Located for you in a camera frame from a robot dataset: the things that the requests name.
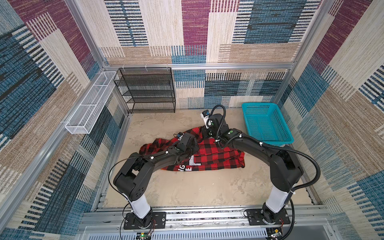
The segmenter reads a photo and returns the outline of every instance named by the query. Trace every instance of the metal grate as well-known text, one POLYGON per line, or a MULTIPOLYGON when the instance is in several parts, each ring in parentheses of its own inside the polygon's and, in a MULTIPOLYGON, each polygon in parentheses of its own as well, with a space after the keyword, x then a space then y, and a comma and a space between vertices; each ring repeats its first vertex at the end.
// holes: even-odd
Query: metal grate
POLYGON ((170 68, 120 68, 115 81, 131 113, 174 113, 170 68))
POLYGON ((71 134, 89 134, 96 123, 114 85, 118 80, 114 71, 103 72, 88 91, 81 104, 68 120, 65 128, 71 134))
MULTIPOLYGON (((135 240, 136 232, 122 232, 123 240, 135 240)), ((266 228, 155 231, 152 240, 256 239, 267 237, 266 228)), ((88 240, 120 239, 119 233, 92 233, 88 240)))

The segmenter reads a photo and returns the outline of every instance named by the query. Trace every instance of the mounting plate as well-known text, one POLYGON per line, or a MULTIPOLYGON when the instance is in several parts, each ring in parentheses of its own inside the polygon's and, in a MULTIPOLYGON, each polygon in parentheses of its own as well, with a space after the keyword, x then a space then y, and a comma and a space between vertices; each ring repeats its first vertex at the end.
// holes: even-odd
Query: mounting plate
MULTIPOLYGON (((248 217, 249 225, 251 226, 257 226, 257 225, 268 225, 263 221, 263 215, 260 213, 262 209, 247 209, 246 216, 248 217)), ((287 211, 283 209, 283 211, 280 213, 281 219, 284 221, 284 224, 290 224, 291 220, 289 217, 286 217, 287 211)))
MULTIPOLYGON (((154 212, 152 213, 152 218, 156 221, 155 229, 165 228, 166 227, 166 212, 154 212)), ((133 213, 127 213, 125 216, 128 221, 124 221, 124 230, 132 230, 139 228, 139 222, 133 216, 133 213)), ((153 226, 153 221, 149 224, 149 226, 145 229, 151 229, 153 226)))

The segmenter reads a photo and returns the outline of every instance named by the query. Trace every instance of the black cable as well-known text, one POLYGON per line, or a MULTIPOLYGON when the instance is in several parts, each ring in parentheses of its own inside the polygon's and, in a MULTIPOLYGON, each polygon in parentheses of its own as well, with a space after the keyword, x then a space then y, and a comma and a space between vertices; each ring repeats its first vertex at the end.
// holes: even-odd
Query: black cable
POLYGON ((127 221, 128 221, 128 219, 126 219, 125 216, 124 216, 124 210, 125 210, 125 208, 126 208, 128 205, 129 205, 129 203, 127 203, 127 205, 125 205, 124 209, 122 210, 122 217, 123 217, 123 220, 121 221, 120 228, 119 228, 120 239, 121 239, 121 240, 123 240, 123 238, 122 238, 122 236, 121 236, 121 226, 122 226, 122 223, 124 222, 124 220, 127 220, 127 221))
POLYGON ((223 125, 223 122, 224 122, 224 119, 225 119, 225 114, 227 113, 226 110, 225 110, 225 107, 224 107, 223 105, 221 105, 221 104, 217 104, 216 106, 214 106, 214 107, 212 108, 211 114, 210 114, 209 116, 213 115, 214 110, 215 110, 217 107, 221 107, 221 108, 223 109, 223 117, 221 118, 220 124, 219 124, 219 126, 218 126, 215 140, 219 140, 219 132, 220 132, 220 128, 221 128, 221 126, 223 125))
POLYGON ((272 149, 277 149, 277 150, 283 150, 283 151, 289 151, 289 152, 296 153, 296 154, 298 154, 298 155, 301 155, 301 156, 307 158, 307 159, 314 165, 314 167, 315 167, 315 169, 316 169, 316 175, 315 175, 315 177, 314 177, 311 181, 309 181, 309 182, 307 182, 307 183, 304 183, 304 184, 298 185, 298 186, 296 186, 296 187, 293 187, 293 188, 291 189, 291 192, 290 192, 291 196, 292 196, 292 192, 296 191, 297 189, 304 188, 304 187, 309 187, 309 186, 315 184, 315 183, 319 180, 319 178, 320 178, 320 174, 321 174, 321 170, 320 170, 320 167, 319 167, 319 165, 317 164, 317 162, 316 162, 311 156, 309 156, 309 155, 307 155, 307 154, 305 154, 305 153, 303 153, 303 152, 294 150, 294 149, 283 148, 283 147, 278 147, 278 146, 273 146, 273 145, 269 145, 269 144, 266 144, 266 143, 263 143, 262 146, 263 146, 263 147, 266 147, 266 148, 272 148, 272 149))
POLYGON ((292 221, 291 221, 291 226, 288 229, 288 232, 280 240, 284 240, 288 237, 288 235, 291 233, 293 229, 293 225, 295 224, 295 208, 293 207, 293 202, 292 199, 289 199, 289 202, 291 203, 291 208, 292 208, 292 221))
MULTIPOLYGON (((245 209, 244 211, 243 211, 243 215, 245 216, 245 211, 246 211, 247 209, 245 209)), ((254 217, 254 216, 245 216, 246 218, 252 218, 252 217, 254 217)))
MULTIPOLYGON (((232 140, 234 140, 235 138, 238 138, 238 137, 240 137, 240 135, 236 135, 236 136, 232 137, 231 139, 229 139, 229 140, 224 144, 224 147, 225 147, 228 143, 230 143, 232 140)), ((245 135, 245 134, 244 134, 244 135, 242 135, 242 138, 248 138, 248 139, 254 141, 254 142, 257 143, 257 144, 260 144, 260 141, 257 140, 257 139, 254 138, 254 137, 251 137, 251 136, 248 136, 248 135, 245 135)), ((319 165, 317 164, 317 162, 316 162, 311 156, 309 156, 309 155, 307 155, 307 154, 305 154, 305 153, 303 153, 303 152, 300 152, 300 151, 291 149, 291 148, 278 147, 278 146, 274 146, 274 145, 266 144, 266 143, 264 143, 264 142, 261 144, 261 146, 264 147, 264 148, 272 148, 272 149, 277 149, 277 150, 282 150, 282 151, 288 151, 288 152, 293 152, 293 153, 296 153, 296 154, 298 154, 298 155, 301 155, 301 156, 307 158, 307 159, 314 165, 314 167, 315 167, 315 169, 316 169, 316 175, 315 175, 315 177, 314 177, 311 181, 309 181, 309 182, 307 182, 307 183, 304 183, 304 184, 298 185, 298 186, 296 186, 296 187, 293 187, 293 188, 291 189, 291 191, 289 192, 289 195, 288 195, 287 199, 290 199, 290 197, 292 196, 293 192, 296 191, 297 189, 304 188, 304 187, 309 187, 309 186, 315 184, 315 183, 319 180, 319 178, 320 178, 320 174, 321 174, 321 170, 320 170, 320 167, 319 167, 319 165)))
POLYGON ((128 200, 127 197, 124 196, 119 190, 117 190, 117 189, 111 184, 111 180, 109 179, 109 177, 111 176, 111 171, 112 171, 112 169, 113 169, 117 164, 121 163, 122 161, 126 161, 126 160, 128 160, 128 159, 133 159, 133 158, 137 158, 137 157, 129 157, 129 158, 123 159, 123 160, 121 160, 121 161, 118 161, 117 163, 115 163, 115 164, 111 167, 111 169, 109 170, 109 173, 108 173, 108 182, 109 182, 109 185, 110 185, 115 191, 117 191, 118 193, 120 193, 120 195, 122 195, 126 200, 128 200))
POLYGON ((120 232, 120 239, 123 240, 122 236, 121 236, 121 226, 122 226, 122 223, 124 222, 124 219, 121 221, 121 224, 120 224, 120 228, 119 228, 119 232, 120 232))
POLYGON ((125 205, 125 207, 124 207, 124 209, 122 210, 122 216, 123 216, 123 218, 125 219, 125 220, 127 220, 128 221, 128 219, 126 218, 126 216, 124 216, 124 211, 125 211, 125 208, 127 207, 129 205, 129 202, 127 203, 127 205, 125 205))

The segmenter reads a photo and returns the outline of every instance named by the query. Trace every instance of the electrical wire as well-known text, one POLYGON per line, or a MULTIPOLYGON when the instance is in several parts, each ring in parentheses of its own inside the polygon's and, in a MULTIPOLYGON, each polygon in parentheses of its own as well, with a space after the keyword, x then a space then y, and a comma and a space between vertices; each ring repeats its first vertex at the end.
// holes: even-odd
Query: electrical wire
MULTIPOLYGON (((240 138, 240 135, 236 135, 236 136, 233 136, 232 138, 230 138, 230 139, 224 144, 224 147, 225 147, 228 143, 230 143, 232 140, 234 140, 234 139, 236 139, 236 138, 240 138)), ((296 187, 293 187, 293 188, 291 189, 291 191, 289 192, 287 199, 290 199, 290 197, 291 197, 292 194, 295 192, 295 190, 300 189, 300 188, 304 188, 304 187, 309 187, 309 186, 315 184, 315 183, 319 180, 319 178, 320 178, 320 174, 321 174, 321 170, 320 170, 320 167, 319 167, 319 165, 317 164, 317 162, 316 162, 311 156, 309 156, 309 155, 307 155, 307 154, 305 154, 305 153, 303 153, 303 152, 300 152, 300 151, 291 149, 291 148, 278 147, 278 146, 274 146, 274 145, 266 144, 266 143, 264 143, 264 142, 262 143, 262 142, 260 142, 259 140, 257 140, 256 138, 251 137, 251 136, 248 136, 248 135, 245 135, 245 134, 242 135, 241 138, 247 138, 247 139, 250 139, 250 140, 252 140, 253 142, 255 142, 255 143, 257 143, 257 144, 260 144, 260 143, 261 143, 261 146, 264 147, 264 148, 272 148, 272 149, 277 149, 277 150, 282 150, 282 151, 288 151, 288 152, 296 153, 296 154, 298 154, 298 155, 301 155, 301 156, 307 158, 307 159, 314 165, 314 167, 315 167, 315 169, 316 169, 316 175, 315 175, 315 177, 314 177, 311 181, 309 181, 309 182, 307 182, 307 183, 304 183, 304 184, 298 185, 298 186, 296 186, 296 187)))
POLYGON ((291 208, 292 208, 291 226, 289 227, 288 232, 284 236, 282 236, 280 240, 284 240, 288 237, 288 235, 291 233, 291 231, 293 229, 293 225, 295 224, 295 208, 293 207, 292 199, 289 199, 289 202, 291 203, 291 208))
POLYGON ((212 108, 211 114, 210 114, 209 116, 212 116, 212 115, 213 115, 214 110, 215 110, 217 107, 221 107, 221 108, 223 109, 223 117, 221 118, 220 124, 219 124, 219 126, 218 126, 215 140, 219 140, 219 138, 220 138, 220 136, 219 136, 220 128, 221 128, 221 126, 223 125, 223 122, 224 122, 224 119, 225 119, 225 115, 226 115, 226 113, 227 113, 226 110, 225 110, 225 107, 224 107, 223 105, 221 105, 221 104, 217 104, 216 106, 214 106, 214 107, 212 108))
POLYGON ((152 220, 153 220, 153 226, 149 230, 149 233, 148 233, 149 235, 152 235, 155 232, 156 220, 155 219, 152 219, 152 220))
POLYGON ((283 224, 284 224, 284 221, 283 221, 282 218, 280 218, 280 222, 281 222, 281 226, 280 226, 281 235, 284 235, 283 234, 283 224))
POLYGON ((246 216, 245 215, 245 211, 246 211, 247 209, 245 209, 244 211, 243 211, 243 215, 246 217, 246 218, 252 218, 252 217, 254 217, 254 216, 246 216))
POLYGON ((124 220, 128 221, 128 219, 125 218, 124 216, 124 211, 125 211, 125 208, 129 205, 129 203, 127 203, 127 205, 125 205, 125 207, 123 208, 122 210, 122 217, 123 217, 123 220, 121 221, 121 224, 120 224, 120 228, 119 228, 119 233, 120 233, 120 239, 123 240, 122 236, 121 236, 121 226, 122 226, 122 223, 124 222, 124 220))
POLYGON ((127 198, 126 196, 124 196, 124 194, 122 194, 119 190, 117 190, 117 189, 111 184, 111 173, 112 173, 112 169, 113 169, 116 165, 118 165, 118 164, 121 163, 122 161, 126 161, 126 160, 128 160, 128 159, 133 159, 133 158, 137 159, 138 157, 129 157, 129 158, 123 159, 123 160, 121 160, 121 161, 118 161, 117 163, 115 163, 115 164, 111 167, 111 169, 109 170, 109 173, 108 173, 108 182, 109 182, 109 185, 110 185, 115 191, 117 191, 120 195, 122 195, 126 200, 128 200, 128 198, 127 198))

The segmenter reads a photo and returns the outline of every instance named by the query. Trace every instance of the teal plastic basket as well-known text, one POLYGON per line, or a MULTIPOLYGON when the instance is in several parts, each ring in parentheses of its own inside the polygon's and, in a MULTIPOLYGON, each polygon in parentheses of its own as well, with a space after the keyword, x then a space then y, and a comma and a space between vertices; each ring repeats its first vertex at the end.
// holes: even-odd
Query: teal plastic basket
POLYGON ((270 145, 283 146, 294 139, 275 103, 243 103, 248 134, 270 145))

